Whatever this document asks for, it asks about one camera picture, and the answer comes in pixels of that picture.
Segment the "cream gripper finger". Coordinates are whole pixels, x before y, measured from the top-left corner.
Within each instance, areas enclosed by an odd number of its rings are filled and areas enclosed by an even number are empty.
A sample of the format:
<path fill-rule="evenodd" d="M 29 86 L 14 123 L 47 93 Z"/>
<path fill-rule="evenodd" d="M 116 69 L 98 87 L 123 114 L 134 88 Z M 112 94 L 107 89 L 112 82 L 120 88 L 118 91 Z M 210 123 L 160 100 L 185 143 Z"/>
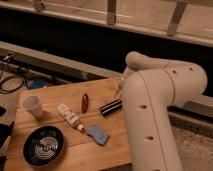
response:
<path fill-rule="evenodd" d="M 122 87 L 122 79 L 119 79 L 116 83 L 116 92 L 119 92 Z"/>

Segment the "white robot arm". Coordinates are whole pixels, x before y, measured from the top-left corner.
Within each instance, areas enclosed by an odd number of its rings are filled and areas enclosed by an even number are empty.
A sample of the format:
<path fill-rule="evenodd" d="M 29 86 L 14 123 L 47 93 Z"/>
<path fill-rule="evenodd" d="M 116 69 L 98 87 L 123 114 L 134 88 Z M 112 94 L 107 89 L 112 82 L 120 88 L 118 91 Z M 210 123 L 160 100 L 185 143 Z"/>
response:
<path fill-rule="evenodd" d="M 204 69 L 132 51 L 118 82 L 133 171 L 183 171 L 167 108 L 200 96 Z"/>

